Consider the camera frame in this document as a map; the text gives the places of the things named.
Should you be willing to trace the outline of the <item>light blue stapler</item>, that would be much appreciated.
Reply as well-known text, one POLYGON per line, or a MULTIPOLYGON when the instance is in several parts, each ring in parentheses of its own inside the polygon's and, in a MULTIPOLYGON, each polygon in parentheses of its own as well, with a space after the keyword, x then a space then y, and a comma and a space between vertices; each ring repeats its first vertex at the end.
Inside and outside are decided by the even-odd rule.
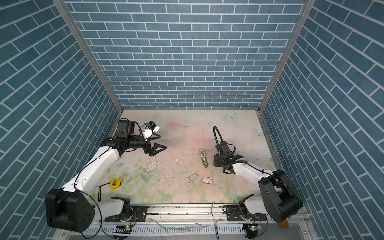
POLYGON ((208 161, 207 161, 207 158, 206 158, 205 151, 204 150, 200 150, 200 154, 201 154, 202 163, 203 163, 204 167, 207 168, 209 166, 209 164, 208 164, 208 161))

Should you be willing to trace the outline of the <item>red white staple box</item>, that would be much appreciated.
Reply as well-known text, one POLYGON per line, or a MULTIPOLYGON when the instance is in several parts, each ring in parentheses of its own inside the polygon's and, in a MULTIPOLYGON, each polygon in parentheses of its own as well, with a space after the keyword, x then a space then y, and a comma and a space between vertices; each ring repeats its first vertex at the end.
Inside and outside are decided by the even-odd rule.
POLYGON ((208 185, 212 185, 213 184, 213 178, 203 177, 203 183, 208 184, 208 185))

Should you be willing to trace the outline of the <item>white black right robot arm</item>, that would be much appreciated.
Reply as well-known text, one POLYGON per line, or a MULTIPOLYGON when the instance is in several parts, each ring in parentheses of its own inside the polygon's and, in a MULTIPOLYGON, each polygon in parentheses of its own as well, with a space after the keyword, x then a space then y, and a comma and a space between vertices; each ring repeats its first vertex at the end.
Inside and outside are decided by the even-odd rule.
POLYGON ((239 201, 239 211, 244 219, 258 214, 269 215, 275 222, 282 223, 295 215, 303 202, 297 189, 283 170, 268 171, 249 163, 235 150, 230 150, 226 141, 216 145, 214 166, 223 168, 223 173, 239 175, 259 186, 261 198, 249 195, 239 201))

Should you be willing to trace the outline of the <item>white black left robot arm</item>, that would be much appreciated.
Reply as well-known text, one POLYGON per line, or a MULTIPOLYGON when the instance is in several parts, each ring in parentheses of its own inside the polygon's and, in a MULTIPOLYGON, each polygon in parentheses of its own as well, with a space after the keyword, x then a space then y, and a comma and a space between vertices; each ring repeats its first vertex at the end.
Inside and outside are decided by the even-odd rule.
POLYGON ((127 198, 112 197, 107 202, 91 197, 91 192, 107 169, 124 153, 143 149, 153 157, 166 150, 166 146, 151 144, 160 139, 160 129, 150 121, 139 127, 138 123, 122 118, 118 122, 116 133, 105 138, 91 160, 66 184, 59 189, 51 189, 46 197, 47 225, 51 228, 82 233, 94 222, 114 218, 119 222, 131 221, 133 209, 127 198))

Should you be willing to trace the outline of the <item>yellow tape measure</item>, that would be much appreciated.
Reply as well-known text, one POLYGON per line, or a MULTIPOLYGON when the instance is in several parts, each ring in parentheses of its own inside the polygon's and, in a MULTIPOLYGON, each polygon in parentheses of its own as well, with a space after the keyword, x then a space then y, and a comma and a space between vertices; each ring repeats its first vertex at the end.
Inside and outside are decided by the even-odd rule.
POLYGON ((123 179, 122 178, 115 178, 115 179, 112 179, 109 183, 109 186, 111 189, 118 189, 123 183, 123 179))

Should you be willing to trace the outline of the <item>green circuit board right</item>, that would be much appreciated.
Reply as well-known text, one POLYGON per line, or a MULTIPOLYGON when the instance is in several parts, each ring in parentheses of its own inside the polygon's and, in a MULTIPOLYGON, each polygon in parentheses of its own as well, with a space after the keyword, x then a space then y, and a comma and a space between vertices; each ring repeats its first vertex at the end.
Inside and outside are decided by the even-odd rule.
POLYGON ((243 228, 245 237, 249 240, 254 240, 263 229, 262 225, 259 224, 243 224, 243 228))

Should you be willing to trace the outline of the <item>brown white plush toy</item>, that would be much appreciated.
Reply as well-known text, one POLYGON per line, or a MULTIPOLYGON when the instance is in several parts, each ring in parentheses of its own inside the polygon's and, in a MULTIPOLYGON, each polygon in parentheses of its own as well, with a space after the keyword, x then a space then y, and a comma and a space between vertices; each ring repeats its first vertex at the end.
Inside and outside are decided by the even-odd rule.
POLYGON ((283 222, 280 223, 281 227, 284 229, 284 230, 287 230, 289 227, 290 227, 290 224, 289 224, 289 221, 288 220, 284 220, 283 222))

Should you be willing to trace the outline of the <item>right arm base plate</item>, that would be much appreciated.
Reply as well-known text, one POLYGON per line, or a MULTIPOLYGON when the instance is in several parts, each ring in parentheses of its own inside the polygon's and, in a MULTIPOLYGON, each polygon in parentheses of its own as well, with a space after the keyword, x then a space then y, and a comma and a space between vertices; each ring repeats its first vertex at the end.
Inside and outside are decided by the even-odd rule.
POLYGON ((249 213, 246 208, 242 205, 224 205, 222 210, 227 217, 229 222, 239 222, 239 221, 266 221, 267 215, 256 213, 249 213))

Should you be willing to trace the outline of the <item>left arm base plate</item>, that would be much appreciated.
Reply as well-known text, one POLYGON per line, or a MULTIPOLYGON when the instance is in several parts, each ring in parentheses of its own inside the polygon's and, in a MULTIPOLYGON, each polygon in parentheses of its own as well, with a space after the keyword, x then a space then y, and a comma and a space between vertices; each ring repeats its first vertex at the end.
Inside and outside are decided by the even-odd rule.
POLYGON ((123 214, 105 218, 107 223, 143 223, 146 221, 148 206, 131 206, 128 215, 123 214))

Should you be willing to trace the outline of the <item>aluminium front rail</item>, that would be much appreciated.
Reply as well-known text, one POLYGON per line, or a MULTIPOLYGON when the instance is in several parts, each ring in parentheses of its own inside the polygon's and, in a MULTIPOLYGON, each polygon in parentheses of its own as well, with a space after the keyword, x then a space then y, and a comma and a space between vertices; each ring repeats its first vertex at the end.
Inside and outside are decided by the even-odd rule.
POLYGON ((220 204, 132 205, 128 200, 112 199, 105 203, 88 200, 62 201, 46 204, 47 221, 52 228, 84 232, 93 223, 105 222, 105 218, 128 215, 131 206, 148 206, 145 222, 193 222, 227 221, 220 204))

